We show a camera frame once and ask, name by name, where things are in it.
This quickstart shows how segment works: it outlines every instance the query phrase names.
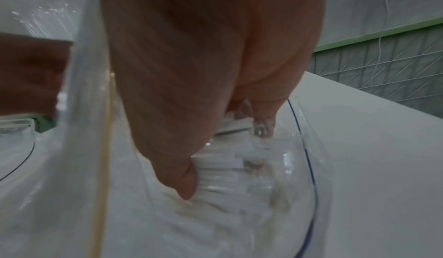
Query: clear plastic bag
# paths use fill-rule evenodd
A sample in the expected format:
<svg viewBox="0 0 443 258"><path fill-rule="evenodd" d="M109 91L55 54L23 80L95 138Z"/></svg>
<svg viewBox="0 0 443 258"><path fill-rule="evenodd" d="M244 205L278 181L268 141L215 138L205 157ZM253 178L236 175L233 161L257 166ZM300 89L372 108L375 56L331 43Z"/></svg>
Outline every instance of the clear plastic bag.
<svg viewBox="0 0 443 258"><path fill-rule="evenodd" d="M331 171L298 106L296 131L229 114L192 157L190 201L161 186L137 156L90 0L59 94L48 161L8 199L2 257L321 257Z"/></svg>

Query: white table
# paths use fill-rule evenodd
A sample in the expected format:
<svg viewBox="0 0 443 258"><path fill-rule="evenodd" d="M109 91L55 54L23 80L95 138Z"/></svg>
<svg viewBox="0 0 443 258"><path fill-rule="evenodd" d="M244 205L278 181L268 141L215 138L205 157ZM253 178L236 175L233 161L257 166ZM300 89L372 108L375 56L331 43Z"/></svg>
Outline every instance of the white table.
<svg viewBox="0 0 443 258"><path fill-rule="evenodd" d="M295 94L335 164L324 257L442 257L443 120L311 73Z"/></svg>

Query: plastic sheet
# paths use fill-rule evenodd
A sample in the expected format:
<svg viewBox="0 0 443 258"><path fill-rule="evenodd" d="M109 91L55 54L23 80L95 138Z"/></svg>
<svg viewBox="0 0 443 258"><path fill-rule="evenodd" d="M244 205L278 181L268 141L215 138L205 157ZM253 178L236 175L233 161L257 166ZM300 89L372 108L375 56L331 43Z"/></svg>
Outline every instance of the plastic sheet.
<svg viewBox="0 0 443 258"><path fill-rule="evenodd" d="M0 199L21 201L0 229L0 254L320 257L332 174L301 109L292 107L299 131L277 127L273 138L260 138L271 129L254 125L242 109L227 115L192 157L196 195L179 199L145 159L139 163L98 3L90 0L59 95L49 160Z"/></svg>

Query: blue line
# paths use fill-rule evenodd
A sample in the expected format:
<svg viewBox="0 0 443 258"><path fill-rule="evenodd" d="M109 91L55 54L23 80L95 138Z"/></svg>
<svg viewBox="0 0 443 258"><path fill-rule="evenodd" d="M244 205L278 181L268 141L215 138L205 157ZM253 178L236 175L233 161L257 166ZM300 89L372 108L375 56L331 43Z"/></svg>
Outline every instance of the blue line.
<svg viewBox="0 0 443 258"><path fill-rule="evenodd" d="M309 244L311 243L311 240L312 240L312 233L313 233L313 229L314 229L314 219L315 219L315 214L317 213L317 207L318 207L318 194L317 194L317 188L315 186L315 177L314 177L314 172L312 170L311 160L309 159L308 150L306 149L305 140L303 139L303 134L301 132L299 121L297 119L297 116L295 115L295 111L294 111L294 108L292 107L291 102L289 100L287 100L287 102L289 103L289 106L291 108L292 114L294 115L295 122L297 123L297 127L299 129L299 132L302 135L303 148L305 149L306 160L308 161L308 167L309 167L309 171L311 173L311 179L312 179L312 183L314 184L314 190L315 190L315 212L314 212L314 218L311 220L308 232L307 232L306 237L305 237L305 241L303 242L303 245L302 245L301 249L299 250L297 255L294 257L294 258L302 258L304 253L305 253L305 251L306 251L306 249L308 248L308 246L309 246Z"/></svg>

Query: metal grid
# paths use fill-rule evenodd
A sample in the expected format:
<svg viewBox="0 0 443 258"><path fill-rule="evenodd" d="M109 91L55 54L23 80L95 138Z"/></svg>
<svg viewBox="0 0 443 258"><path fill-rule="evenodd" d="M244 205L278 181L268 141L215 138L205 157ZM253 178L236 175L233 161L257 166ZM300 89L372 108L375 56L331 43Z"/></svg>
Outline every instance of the metal grid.
<svg viewBox="0 0 443 258"><path fill-rule="evenodd" d="M317 52L307 70L443 118L443 25L383 37L381 48L378 65L376 39Z"/></svg>

